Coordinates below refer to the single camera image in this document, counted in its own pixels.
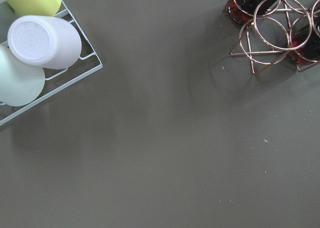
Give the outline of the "white cup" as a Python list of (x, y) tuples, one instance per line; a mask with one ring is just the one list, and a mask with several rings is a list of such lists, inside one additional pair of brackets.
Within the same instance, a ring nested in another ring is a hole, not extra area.
[(14, 21), (7, 42), (23, 63), (49, 69), (65, 69), (80, 57), (82, 40), (76, 28), (62, 18), (26, 15)]

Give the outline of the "back right tea bottle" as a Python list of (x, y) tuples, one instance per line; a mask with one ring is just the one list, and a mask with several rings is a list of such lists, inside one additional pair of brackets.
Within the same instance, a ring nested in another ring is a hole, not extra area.
[(253, 19), (254, 12), (262, 1), (263, 0), (229, 0), (226, 4), (225, 11), (235, 23), (244, 25)]

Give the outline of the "tea bottle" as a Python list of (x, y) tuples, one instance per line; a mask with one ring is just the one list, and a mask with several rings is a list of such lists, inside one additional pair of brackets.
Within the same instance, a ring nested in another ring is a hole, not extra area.
[[(320, 18), (314, 17), (315, 29), (311, 32), (309, 39), (304, 44), (304, 46), (298, 48), (297, 50), (289, 52), (288, 56), (294, 60), (298, 65), (309, 65), (311, 61), (319, 61), (320, 60)], [(300, 29), (297, 33), (295, 33), (292, 37), (292, 45), (296, 47), (305, 41), (306, 37), (309, 33), (309, 26), (306, 25), (302, 29)]]
[(225, 11), (235, 23), (244, 25), (253, 19), (254, 12), (262, 1), (263, 0), (229, 0), (226, 4)]

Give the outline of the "pale green cup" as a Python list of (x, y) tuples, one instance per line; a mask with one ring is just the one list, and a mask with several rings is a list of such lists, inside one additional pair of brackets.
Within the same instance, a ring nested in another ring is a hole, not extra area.
[(7, 45), (1, 44), (0, 50), (0, 102), (9, 106), (31, 103), (44, 88), (44, 69), (22, 63)]

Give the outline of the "front tea bottle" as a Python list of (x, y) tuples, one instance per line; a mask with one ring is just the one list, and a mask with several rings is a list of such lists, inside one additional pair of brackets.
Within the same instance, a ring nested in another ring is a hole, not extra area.
[[(320, 18), (314, 17), (315, 29), (311, 32), (309, 39), (304, 44), (304, 46), (298, 48), (297, 50), (289, 52), (288, 56), (294, 60), (298, 65), (309, 65), (311, 61), (319, 61), (320, 60)], [(305, 41), (306, 37), (309, 33), (309, 26), (306, 25), (302, 29), (300, 29), (297, 33), (295, 33), (292, 37), (292, 45), (296, 47)]]

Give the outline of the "yellow green cup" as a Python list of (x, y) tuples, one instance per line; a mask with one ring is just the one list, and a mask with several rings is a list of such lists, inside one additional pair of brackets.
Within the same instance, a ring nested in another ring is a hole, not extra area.
[(62, 0), (8, 0), (8, 4), (18, 16), (54, 16), (60, 9)]

